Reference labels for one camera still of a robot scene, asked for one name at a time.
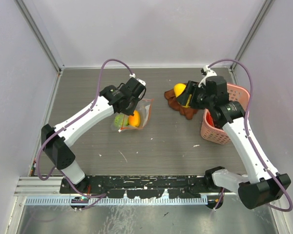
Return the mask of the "yellow lemon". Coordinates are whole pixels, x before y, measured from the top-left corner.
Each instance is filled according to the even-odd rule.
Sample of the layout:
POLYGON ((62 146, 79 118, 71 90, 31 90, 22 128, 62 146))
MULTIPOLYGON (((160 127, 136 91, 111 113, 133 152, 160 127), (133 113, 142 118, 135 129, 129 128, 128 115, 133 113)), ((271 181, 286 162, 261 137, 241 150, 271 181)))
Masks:
POLYGON ((187 85, 184 83, 178 83, 174 86, 174 94, 177 99, 177 102, 185 108, 190 108, 190 99, 191 94, 186 92, 187 85))

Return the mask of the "pink plastic basket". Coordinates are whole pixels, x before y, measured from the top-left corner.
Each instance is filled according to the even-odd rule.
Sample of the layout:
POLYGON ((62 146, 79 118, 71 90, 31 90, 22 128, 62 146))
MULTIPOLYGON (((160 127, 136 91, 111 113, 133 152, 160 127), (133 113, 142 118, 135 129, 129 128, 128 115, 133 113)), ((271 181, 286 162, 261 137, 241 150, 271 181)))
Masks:
POLYGON ((228 120, 234 120, 238 117, 241 117, 241 109, 244 111, 246 110, 250 99, 249 92, 241 86, 228 83, 227 91, 229 94, 229 101, 238 102, 240 105, 235 106, 233 104, 229 104, 223 109, 217 107, 215 109, 215 113, 217 115, 212 117, 215 127, 211 127, 207 123, 206 115, 209 110, 206 109, 203 114, 201 126, 201 137, 207 141, 220 145, 226 145, 231 142, 227 133, 222 130, 222 127, 228 120))

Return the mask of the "aluminium frame post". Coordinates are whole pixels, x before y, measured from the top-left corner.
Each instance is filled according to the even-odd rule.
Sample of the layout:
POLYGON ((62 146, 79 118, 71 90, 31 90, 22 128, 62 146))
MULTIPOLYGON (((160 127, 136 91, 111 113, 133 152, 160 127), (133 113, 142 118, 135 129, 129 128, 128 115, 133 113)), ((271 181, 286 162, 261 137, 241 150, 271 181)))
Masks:
POLYGON ((55 52, 52 51, 50 44, 47 42, 45 36, 43 35, 42 26, 38 26, 37 21, 33 17, 33 14, 30 12, 25 1, 15 0, 14 2, 24 16, 28 26, 30 27, 38 43, 44 50, 47 58, 50 60, 55 70, 60 74, 63 71, 63 65, 60 63, 60 59, 56 58, 55 52))
POLYGON ((240 61, 243 57, 244 53, 246 52, 248 46, 250 45, 251 41, 255 37, 257 31, 259 30, 262 22, 264 21, 266 15, 268 14, 269 10, 273 6, 275 0, 265 0, 257 13, 245 39, 243 40, 239 50, 235 56, 235 60, 240 61))

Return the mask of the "brown cloth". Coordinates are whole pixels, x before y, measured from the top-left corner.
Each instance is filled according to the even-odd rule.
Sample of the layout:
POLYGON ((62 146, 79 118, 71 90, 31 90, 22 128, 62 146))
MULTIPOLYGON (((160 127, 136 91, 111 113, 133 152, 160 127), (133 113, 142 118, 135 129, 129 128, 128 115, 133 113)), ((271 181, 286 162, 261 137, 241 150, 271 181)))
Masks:
POLYGON ((167 100, 169 107, 179 112, 180 115, 184 116, 187 120, 192 120, 194 115, 198 112, 196 109, 186 108, 178 103, 173 89, 165 91, 164 97, 167 100))

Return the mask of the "aluminium front rail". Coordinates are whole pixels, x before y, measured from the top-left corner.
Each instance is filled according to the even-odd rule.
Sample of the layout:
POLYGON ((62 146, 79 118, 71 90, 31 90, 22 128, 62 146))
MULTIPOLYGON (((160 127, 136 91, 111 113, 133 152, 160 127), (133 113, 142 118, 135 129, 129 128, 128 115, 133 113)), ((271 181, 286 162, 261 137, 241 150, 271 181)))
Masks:
MULTIPOLYGON (((204 181, 208 187, 217 187, 208 184, 205 178, 204 181)), ((21 177, 15 193, 17 195, 78 195, 81 192, 76 187, 81 185, 81 182, 75 187, 71 187, 69 182, 60 176, 51 176, 48 180, 41 180, 36 176, 21 177)))

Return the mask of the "orange mango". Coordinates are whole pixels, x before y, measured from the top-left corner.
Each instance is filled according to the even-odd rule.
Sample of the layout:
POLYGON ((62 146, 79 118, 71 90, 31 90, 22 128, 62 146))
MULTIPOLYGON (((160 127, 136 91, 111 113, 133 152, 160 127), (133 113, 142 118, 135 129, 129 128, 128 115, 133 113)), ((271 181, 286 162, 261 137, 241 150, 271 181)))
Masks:
POLYGON ((141 124, 141 117, 140 117, 140 113, 137 110, 135 110, 133 112, 133 115, 130 115, 128 117, 128 124, 130 126, 136 127, 136 128, 138 128, 140 126, 140 124, 141 124))

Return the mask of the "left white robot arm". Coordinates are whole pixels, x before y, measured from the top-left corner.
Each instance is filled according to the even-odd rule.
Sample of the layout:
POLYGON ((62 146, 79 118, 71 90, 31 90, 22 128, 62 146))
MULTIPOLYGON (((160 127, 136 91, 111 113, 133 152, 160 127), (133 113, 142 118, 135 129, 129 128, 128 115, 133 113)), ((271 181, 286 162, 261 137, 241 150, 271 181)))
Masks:
POLYGON ((98 97, 66 121, 52 127, 46 124, 41 130, 42 151, 71 182, 77 193, 87 190, 89 180, 76 161, 71 146, 94 125, 103 119, 122 113, 131 116, 138 102, 144 97, 146 83, 131 77, 127 83, 110 85, 98 97))

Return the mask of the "red watermelon slice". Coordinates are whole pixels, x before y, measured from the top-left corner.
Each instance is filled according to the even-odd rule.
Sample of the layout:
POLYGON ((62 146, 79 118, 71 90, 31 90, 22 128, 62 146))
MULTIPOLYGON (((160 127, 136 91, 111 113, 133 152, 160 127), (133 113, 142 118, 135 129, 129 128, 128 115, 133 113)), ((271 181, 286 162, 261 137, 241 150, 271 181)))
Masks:
POLYGON ((211 116, 211 114, 210 114, 209 111, 207 112, 206 120, 207 120, 207 123, 208 123, 211 127, 215 127, 214 122, 213 122, 213 119, 212 119, 212 116, 211 116))

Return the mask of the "clear orange zip bag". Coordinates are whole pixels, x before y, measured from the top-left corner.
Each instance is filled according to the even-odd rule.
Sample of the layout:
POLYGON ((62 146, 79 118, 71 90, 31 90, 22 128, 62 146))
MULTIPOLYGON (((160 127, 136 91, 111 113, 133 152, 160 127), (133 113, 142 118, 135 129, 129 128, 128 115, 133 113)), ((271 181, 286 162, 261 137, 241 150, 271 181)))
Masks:
POLYGON ((111 130, 120 133, 126 130, 143 129, 150 119, 153 101, 154 99, 141 100, 131 116, 116 114, 111 124, 111 130))

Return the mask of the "right aluminium frame post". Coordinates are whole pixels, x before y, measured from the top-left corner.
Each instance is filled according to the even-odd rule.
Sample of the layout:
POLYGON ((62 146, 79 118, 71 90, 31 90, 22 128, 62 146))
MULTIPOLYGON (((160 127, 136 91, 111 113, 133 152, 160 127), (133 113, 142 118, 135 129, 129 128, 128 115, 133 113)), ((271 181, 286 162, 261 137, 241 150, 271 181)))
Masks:
POLYGON ((243 40, 239 50, 235 56, 235 60, 240 61, 243 57, 244 53, 246 52, 248 46, 250 45, 251 41, 255 37, 257 31, 259 30, 262 22, 264 21, 266 15, 268 14, 269 10, 273 6, 275 0, 265 0, 257 13, 245 39, 243 40))

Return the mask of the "left aluminium frame post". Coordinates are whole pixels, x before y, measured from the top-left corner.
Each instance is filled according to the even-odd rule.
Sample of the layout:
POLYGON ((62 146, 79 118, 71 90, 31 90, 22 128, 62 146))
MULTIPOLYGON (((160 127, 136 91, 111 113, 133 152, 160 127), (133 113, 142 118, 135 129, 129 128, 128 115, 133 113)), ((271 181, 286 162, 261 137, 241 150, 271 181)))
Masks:
POLYGON ((15 0, 14 2, 24 16, 28 26, 30 27, 38 43, 44 50, 47 58, 50 60, 55 70, 60 74, 63 71, 63 65, 60 63, 60 59, 56 58, 55 52, 52 51, 50 44, 47 42, 45 36, 43 35, 42 26, 38 26, 37 21, 33 17, 33 14, 30 12, 25 1, 15 0))

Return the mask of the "green bumpy fruit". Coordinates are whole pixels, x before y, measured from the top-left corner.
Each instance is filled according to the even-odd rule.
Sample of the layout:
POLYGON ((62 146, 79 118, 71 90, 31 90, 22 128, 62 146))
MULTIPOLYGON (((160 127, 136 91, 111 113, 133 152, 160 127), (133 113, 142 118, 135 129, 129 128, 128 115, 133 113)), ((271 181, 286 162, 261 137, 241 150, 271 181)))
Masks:
POLYGON ((113 124, 116 128, 121 128, 124 122, 124 117, 125 115, 123 114, 118 114, 115 116, 113 124))

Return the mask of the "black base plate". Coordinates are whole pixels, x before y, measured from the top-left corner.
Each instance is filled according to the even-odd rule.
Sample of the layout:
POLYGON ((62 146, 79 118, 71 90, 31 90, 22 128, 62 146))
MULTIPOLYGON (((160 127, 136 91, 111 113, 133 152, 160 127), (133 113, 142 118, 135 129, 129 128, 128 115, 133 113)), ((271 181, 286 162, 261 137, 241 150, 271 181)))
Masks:
POLYGON ((208 187, 199 175, 89 175, 76 188, 84 194, 129 199, 160 198, 165 192, 170 199, 200 198, 221 192, 219 187, 208 187))

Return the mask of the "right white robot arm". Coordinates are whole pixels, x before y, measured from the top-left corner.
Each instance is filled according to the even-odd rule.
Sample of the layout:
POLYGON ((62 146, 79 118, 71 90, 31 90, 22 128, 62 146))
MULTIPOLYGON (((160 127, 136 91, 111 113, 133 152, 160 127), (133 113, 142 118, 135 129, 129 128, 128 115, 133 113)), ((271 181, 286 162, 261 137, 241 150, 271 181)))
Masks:
POLYGON ((182 107, 209 111, 214 123, 230 138, 246 169, 247 176, 231 173, 223 167, 207 170, 204 185, 208 191, 216 192, 222 187, 234 192, 248 209, 288 196, 289 175, 281 174, 267 158, 249 126, 243 106, 230 99, 222 76, 178 83, 173 91, 182 107))

